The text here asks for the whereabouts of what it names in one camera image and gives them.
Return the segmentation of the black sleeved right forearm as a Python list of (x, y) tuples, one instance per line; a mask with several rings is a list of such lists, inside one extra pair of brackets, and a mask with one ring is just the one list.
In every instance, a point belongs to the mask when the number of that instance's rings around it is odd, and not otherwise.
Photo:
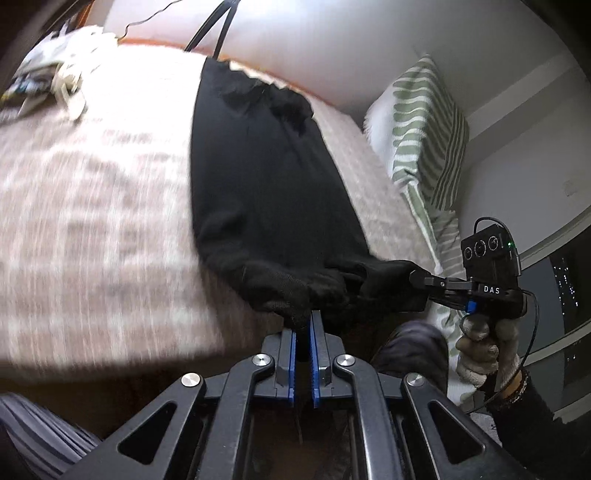
[(519, 385), (489, 405), (503, 448), (539, 479), (588, 479), (590, 423), (556, 418), (529, 373), (520, 374)]

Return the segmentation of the grey gloved right hand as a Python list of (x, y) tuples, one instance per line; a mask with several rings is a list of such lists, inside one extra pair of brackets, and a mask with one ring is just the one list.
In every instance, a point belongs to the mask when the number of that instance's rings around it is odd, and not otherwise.
[(520, 372), (519, 321), (500, 320), (495, 328), (480, 315), (466, 317), (462, 337), (456, 348), (460, 351), (458, 375), (475, 387), (482, 387), (496, 374), (495, 392), (500, 398), (509, 397), (522, 381)]

